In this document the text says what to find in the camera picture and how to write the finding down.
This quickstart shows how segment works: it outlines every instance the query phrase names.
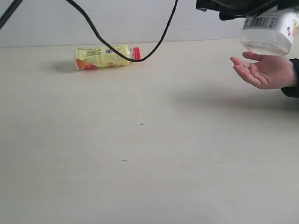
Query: wall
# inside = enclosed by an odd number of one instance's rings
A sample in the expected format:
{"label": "wall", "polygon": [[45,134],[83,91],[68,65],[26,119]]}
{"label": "wall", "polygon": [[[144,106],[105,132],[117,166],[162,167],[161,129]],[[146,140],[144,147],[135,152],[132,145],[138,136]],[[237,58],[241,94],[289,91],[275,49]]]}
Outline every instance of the wall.
{"label": "wall", "polygon": [[[3,13],[12,0],[0,1]],[[110,43],[156,42],[174,0],[77,0]],[[216,12],[180,0],[166,41],[237,38],[243,20],[220,21]],[[0,47],[97,44],[84,18],[64,0],[25,0],[0,31]]]}

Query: red bottle cap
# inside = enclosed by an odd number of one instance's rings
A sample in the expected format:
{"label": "red bottle cap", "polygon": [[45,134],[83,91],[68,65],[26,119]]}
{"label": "red bottle cap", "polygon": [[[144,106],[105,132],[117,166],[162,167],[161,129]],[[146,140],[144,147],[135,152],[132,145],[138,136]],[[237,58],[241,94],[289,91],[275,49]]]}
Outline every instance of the red bottle cap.
{"label": "red bottle cap", "polygon": [[140,60],[141,59],[141,51],[140,48],[133,48],[134,49],[134,54],[135,54],[135,59]]}

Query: hand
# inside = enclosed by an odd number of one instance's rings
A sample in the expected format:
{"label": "hand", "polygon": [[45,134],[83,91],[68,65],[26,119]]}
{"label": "hand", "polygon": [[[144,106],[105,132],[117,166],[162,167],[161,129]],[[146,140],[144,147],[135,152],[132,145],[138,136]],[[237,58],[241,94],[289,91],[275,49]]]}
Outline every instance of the hand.
{"label": "hand", "polygon": [[258,62],[249,63],[240,58],[232,57],[234,70],[245,82],[256,88],[269,90],[297,85],[293,63],[287,58],[257,55],[252,52],[244,52],[243,57]]}

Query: black cable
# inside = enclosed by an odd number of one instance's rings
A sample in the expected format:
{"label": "black cable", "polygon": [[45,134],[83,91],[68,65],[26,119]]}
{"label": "black cable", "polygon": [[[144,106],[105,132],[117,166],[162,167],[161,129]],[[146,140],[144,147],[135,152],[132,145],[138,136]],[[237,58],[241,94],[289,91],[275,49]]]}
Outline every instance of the black cable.
{"label": "black cable", "polygon": [[4,24],[8,21],[11,15],[15,12],[17,7],[22,3],[23,0],[14,0],[4,14],[0,18],[0,29],[4,26]]}
{"label": "black cable", "polygon": [[89,16],[87,15],[87,13],[76,3],[74,2],[73,0],[66,0],[68,3],[70,3],[72,6],[74,6],[75,9],[77,9],[83,16],[84,18],[86,19],[88,25],[91,27],[91,29],[93,30],[94,34],[97,36],[97,38],[99,39],[99,41],[101,41],[103,44],[105,44],[108,48],[110,48],[114,53],[116,53],[117,55],[119,55],[120,57],[122,57],[123,59],[127,60],[127,61],[130,61],[130,62],[143,62],[145,61],[146,59],[148,59],[150,56],[152,56],[152,54],[158,49],[158,47],[160,46],[160,44],[162,43],[166,33],[167,33],[167,30],[168,30],[168,27],[171,23],[171,20],[173,18],[173,15],[176,11],[176,8],[177,8],[177,5],[178,5],[178,0],[175,0],[174,2],[174,6],[173,6],[173,10],[171,12],[171,15],[169,17],[169,20],[166,24],[166,27],[165,27],[165,30],[162,34],[162,37],[161,39],[159,40],[158,44],[155,46],[155,48],[148,54],[146,55],[144,58],[142,59],[139,59],[139,60],[136,60],[136,59],[131,59],[131,58],[128,58],[126,56],[124,56],[123,54],[121,54],[120,52],[118,52],[116,49],[114,49],[109,43],[107,43],[101,36],[100,34],[98,33],[96,27],[94,26],[93,22],[91,21],[91,19],[89,18]]}
{"label": "black cable", "polygon": [[[105,44],[108,48],[110,48],[114,53],[116,53],[117,55],[119,55],[120,57],[122,57],[123,59],[130,61],[130,62],[143,62],[146,59],[148,59],[150,56],[152,56],[152,54],[158,49],[158,47],[161,45],[162,41],[165,38],[165,35],[167,33],[168,27],[170,26],[171,20],[173,18],[173,15],[176,11],[177,5],[178,5],[178,0],[175,0],[174,2],[174,6],[171,12],[171,15],[169,17],[169,20],[166,24],[165,30],[161,36],[161,39],[159,40],[158,44],[154,47],[154,49],[148,54],[146,55],[144,58],[142,59],[131,59],[128,58],[126,56],[124,56],[123,54],[121,54],[120,52],[118,52],[116,49],[114,49],[109,43],[107,43],[98,33],[96,27],[94,26],[93,22],[91,21],[91,19],[89,18],[88,14],[73,0],[66,0],[68,3],[70,3],[75,9],[77,9],[82,15],[83,17],[86,19],[88,25],[90,26],[90,28],[93,30],[94,34],[96,35],[96,37],[98,38],[99,41],[101,41],[103,44]],[[15,12],[15,10],[17,9],[17,7],[21,4],[22,0],[14,0],[12,2],[12,4],[7,8],[7,10],[5,11],[5,13],[1,16],[0,18],[0,29],[4,26],[4,24],[8,21],[8,19],[11,17],[11,15]]]}

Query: juice bottle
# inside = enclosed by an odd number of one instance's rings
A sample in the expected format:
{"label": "juice bottle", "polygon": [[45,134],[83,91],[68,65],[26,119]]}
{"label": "juice bottle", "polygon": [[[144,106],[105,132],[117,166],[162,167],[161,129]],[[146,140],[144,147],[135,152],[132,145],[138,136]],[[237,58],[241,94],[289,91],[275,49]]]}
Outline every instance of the juice bottle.
{"label": "juice bottle", "polygon": [[[129,48],[124,44],[114,45],[113,48],[128,58],[141,59],[139,48]],[[130,61],[118,56],[106,46],[92,49],[78,48],[75,51],[75,58],[77,68],[80,70],[130,64]]]}
{"label": "juice bottle", "polygon": [[241,44],[262,55],[286,55],[299,27],[298,11],[277,10],[277,7],[258,17],[248,17],[241,32]]}

